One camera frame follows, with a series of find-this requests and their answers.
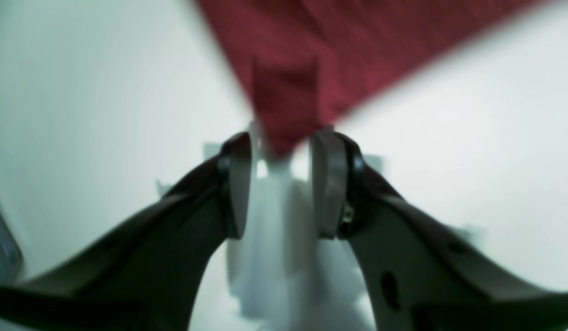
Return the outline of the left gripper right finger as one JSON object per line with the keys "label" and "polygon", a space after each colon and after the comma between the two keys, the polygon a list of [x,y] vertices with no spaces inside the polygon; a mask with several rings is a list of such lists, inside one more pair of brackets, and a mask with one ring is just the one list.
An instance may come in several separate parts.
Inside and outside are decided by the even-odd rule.
{"label": "left gripper right finger", "polygon": [[566,331],[568,292],[511,274],[411,205],[333,129],[311,137],[315,223],[347,241],[379,331]]}

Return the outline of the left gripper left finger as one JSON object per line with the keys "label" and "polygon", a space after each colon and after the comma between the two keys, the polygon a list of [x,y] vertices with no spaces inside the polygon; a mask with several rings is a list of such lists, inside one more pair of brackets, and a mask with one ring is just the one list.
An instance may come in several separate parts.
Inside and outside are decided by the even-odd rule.
{"label": "left gripper left finger", "polygon": [[185,331],[208,262],[243,237],[252,139],[220,152],[73,258],[0,287],[0,318],[39,331]]}

